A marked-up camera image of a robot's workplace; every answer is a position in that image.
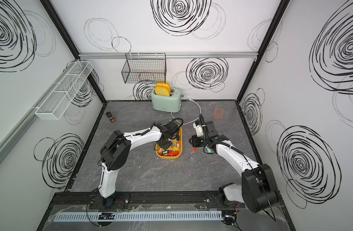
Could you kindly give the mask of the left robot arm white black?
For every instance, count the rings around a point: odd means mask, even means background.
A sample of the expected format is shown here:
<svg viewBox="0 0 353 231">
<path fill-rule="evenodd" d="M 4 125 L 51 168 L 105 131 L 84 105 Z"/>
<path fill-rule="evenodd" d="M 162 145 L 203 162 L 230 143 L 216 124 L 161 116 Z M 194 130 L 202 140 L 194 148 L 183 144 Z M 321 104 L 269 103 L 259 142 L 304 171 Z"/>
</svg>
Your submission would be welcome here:
<svg viewBox="0 0 353 231">
<path fill-rule="evenodd" d="M 101 181 L 98 192 L 103 199 L 116 192 L 119 169 L 122 168 L 130 151 L 144 144 L 155 142 L 155 152 L 161 157 L 178 157 L 182 149 L 181 126 L 175 121 L 167 124 L 153 122 L 149 128 L 134 132 L 117 130 L 100 149 Z"/>
</svg>

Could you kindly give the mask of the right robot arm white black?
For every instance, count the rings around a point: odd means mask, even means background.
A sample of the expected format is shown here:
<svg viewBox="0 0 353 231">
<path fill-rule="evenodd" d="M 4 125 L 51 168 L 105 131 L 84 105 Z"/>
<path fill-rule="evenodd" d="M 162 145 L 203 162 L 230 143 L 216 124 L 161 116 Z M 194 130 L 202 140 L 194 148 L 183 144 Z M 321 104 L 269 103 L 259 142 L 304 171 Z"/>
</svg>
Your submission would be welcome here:
<svg viewBox="0 0 353 231">
<path fill-rule="evenodd" d="M 257 213 L 271 208 L 281 200 L 278 186 L 271 167 L 259 164 L 236 148 L 224 135 L 218 134 L 212 121 L 194 122 L 196 134 L 189 139 L 194 147 L 202 147 L 209 154 L 217 154 L 225 159 L 240 175 L 241 184 L 227 184 L 221 187 L 223 199 L 245 204 Z"/>
</svg>

